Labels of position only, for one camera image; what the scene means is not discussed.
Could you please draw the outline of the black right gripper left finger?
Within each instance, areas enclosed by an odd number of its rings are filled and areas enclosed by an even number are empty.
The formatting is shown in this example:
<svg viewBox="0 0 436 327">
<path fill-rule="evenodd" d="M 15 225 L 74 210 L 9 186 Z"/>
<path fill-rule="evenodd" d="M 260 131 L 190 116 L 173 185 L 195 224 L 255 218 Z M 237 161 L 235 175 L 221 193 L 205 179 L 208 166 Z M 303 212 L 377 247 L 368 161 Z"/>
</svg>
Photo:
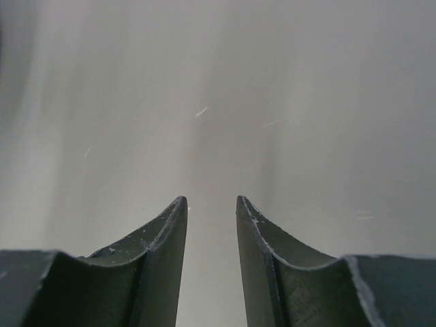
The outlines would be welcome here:
<svg viewBox="0 0 436 327">
<path fill-rule="evenodd" d="M 174 326 L 187 199 L 88 257 L 1 252 L 2 326 Z"/>
</svg>

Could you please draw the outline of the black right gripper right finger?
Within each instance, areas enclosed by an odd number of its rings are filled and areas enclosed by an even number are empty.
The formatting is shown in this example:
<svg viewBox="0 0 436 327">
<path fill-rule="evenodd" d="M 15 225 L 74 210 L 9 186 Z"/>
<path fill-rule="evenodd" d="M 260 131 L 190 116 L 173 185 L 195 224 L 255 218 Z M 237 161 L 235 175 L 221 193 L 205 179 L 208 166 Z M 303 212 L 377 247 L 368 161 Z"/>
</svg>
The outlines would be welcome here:
<svg viewBox="0 0 436 327">
<path fill-rule="evenodd" d="M 334 258 L 236 201 L 249 326 L 434 326 L 435 259 L 411 255 Z"/>
</svg>

